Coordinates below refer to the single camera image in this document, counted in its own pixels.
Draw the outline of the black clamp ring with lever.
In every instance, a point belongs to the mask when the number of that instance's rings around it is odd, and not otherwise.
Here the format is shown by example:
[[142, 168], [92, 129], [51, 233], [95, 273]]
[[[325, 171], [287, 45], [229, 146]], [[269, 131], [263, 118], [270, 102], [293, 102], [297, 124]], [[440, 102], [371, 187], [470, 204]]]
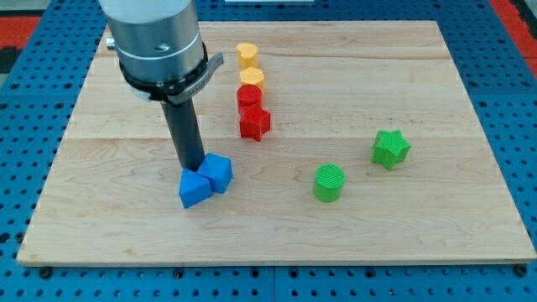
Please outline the black clamp ring with lever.
[[202, 42], [204, 58], [192, 71], [174, 81], [142, 81], [128, 73], [123, 63], [119, 63], [125, 81], [135, 90], [147, 93], [149, 101], [180, 105], [199, 93], [211, 80], [215, 71], [224, 64], [222, 53], [208, 58], [206, 45]]

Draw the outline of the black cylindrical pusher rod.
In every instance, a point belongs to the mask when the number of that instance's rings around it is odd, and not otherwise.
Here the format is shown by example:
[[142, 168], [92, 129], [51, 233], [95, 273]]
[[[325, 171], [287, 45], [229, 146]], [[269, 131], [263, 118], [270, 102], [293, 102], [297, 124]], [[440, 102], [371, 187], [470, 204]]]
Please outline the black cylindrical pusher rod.
[[188, 99], [179, 105], [162, 102], [161, 107], [181, 167], [197, 171], [205, 151], [193, 101]]

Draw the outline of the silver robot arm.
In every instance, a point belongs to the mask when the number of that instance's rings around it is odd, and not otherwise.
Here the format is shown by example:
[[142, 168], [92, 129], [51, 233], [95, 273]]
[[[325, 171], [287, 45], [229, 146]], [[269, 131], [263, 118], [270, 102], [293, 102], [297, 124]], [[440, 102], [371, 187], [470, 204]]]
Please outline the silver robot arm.
[[101, 0], [120, 71], [135, 90], [159, 102], [180, 165], [196, 170], [205, 151], [193, 97], [223, 65], [209, 57], [193, 0]]

